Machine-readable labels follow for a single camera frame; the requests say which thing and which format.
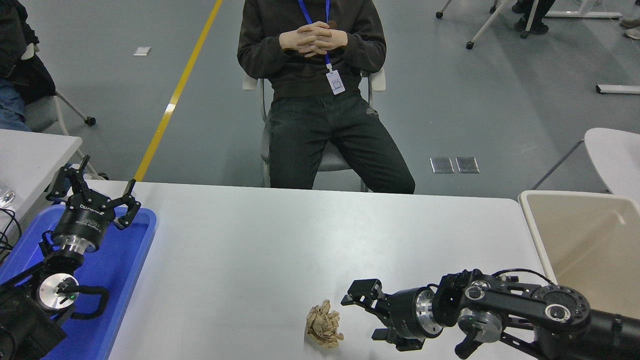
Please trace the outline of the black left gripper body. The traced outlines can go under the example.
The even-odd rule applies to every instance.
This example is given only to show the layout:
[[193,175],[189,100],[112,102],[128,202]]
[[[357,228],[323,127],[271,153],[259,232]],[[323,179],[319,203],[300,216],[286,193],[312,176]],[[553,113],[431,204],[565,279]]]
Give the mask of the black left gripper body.
[[52,241],[61,246],[65,239],[76,237],[87,240],[91,248],[100,248],[111,221],[115,219],[113,207],[107,207],[111,198],[92,194],[84,199],[81,194],[69,196],[64,212],[52,232]]

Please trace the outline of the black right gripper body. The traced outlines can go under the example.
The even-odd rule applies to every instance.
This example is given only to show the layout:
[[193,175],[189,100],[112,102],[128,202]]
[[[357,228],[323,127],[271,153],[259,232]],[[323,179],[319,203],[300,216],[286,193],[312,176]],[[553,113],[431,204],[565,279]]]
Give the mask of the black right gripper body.
[[426,332],[418,319],[418,297],[425,287],[404,289],[391,294],[387,301],[390,306],[391,327],[402,338],[425,339]]

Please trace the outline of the person's right hand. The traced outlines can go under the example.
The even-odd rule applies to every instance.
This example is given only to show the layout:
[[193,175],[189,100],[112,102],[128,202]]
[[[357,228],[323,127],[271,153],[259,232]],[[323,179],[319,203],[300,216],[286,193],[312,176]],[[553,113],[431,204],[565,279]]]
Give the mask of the person's right hand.
[[289,30],[278,35],[279,48],[282,51],[299,51],[318,37],[330,35],[330,26],[325,22],[313,22],[302,25],[295,30]]

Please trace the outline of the person's left hand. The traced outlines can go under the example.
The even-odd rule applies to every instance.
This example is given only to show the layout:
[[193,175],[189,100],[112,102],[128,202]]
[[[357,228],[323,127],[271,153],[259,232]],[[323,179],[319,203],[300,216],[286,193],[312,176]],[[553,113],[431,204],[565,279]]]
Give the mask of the person's left hand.
[[298,52],[306,59],[315,56],[328,55],[330,51],[344,48],[348,45],[348,36],[343,30],[320,29],[309,31],[298,46]]

